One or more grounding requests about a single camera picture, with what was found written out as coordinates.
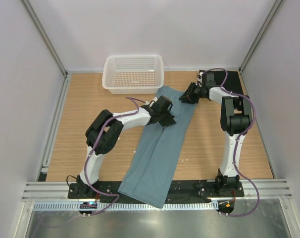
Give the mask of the teal blue t-shirt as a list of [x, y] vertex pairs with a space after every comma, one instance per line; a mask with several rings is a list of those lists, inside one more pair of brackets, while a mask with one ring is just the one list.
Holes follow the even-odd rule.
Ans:
[[172, 101], [171, 114], [176, 123], [144, 127], [131, 166], [118, 189], [120, 194], [157, 208], [164, 206], [196, 108], [195, 104], [182, 103], [182, 95], [183, 92], [168, 86], [157, 91], [157, 97], [165, 96]]

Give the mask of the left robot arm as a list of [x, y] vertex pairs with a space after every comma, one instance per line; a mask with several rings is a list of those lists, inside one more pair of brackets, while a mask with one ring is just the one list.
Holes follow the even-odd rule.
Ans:
[[136, 109], [124, 113], [111, 113], [103, 110], [85, 132], [87, 155], [81, 173], [76, 178], [75, 191], [85, 198], [96, 194], [95, 183], [99, 180], [99, 171], [103, 159], [116, 145], [120, 134], [138, 126], [160, 124], [162, 127], [174, 125], [176, 121], [171, 114], [172, 101], [165, 96], [155, 97], [142, 106], [138, 99], [128, 98]]

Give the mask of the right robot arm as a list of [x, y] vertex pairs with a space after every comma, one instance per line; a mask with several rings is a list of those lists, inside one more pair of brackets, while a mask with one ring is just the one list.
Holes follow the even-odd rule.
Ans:
[[248, 96], [225, 89], [227, 70], [223, 69], [224, 80], [217, 85], [214, 74], [220, 71], [221, 68], [199, 71], [196, 83], [192, 82], [179, 100], [197, 104], [199, 99], [205, 98], [221, 105], [220, 125], [225, 134], [224, 155], [215, 182], [207, 187], [211, 189], [212, 195], [231, 196], [241, 189], [240, 155], [246, 134], [254, 124], [254, 108]]

